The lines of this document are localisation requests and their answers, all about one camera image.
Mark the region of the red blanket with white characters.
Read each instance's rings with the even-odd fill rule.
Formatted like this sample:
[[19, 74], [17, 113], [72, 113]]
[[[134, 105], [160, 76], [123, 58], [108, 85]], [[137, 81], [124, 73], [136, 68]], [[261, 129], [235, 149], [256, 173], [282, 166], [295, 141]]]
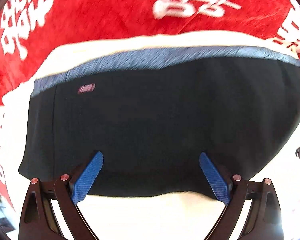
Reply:
[[[198, 42], [208, 47], [260, 47], [300, 60], [297, 0], [5, 0], [0, 107], [58, 46], [205, 31], [213, 36]], [[0, 141], [0, 170], [3, 157]], [[0, 193], [9, 196], [1, 175]]]

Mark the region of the black pants with blue waistband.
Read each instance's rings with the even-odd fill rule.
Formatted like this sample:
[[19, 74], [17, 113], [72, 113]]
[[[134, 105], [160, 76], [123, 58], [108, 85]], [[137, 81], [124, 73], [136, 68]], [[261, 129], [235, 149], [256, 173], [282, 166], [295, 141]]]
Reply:
[[212, 197], [202, 152], [250, 179], [299, 121], [291, 56], [238, 46], [116, 53], [34, 82], [19, 172], [51, 181], [101, 152], [91, 194]]

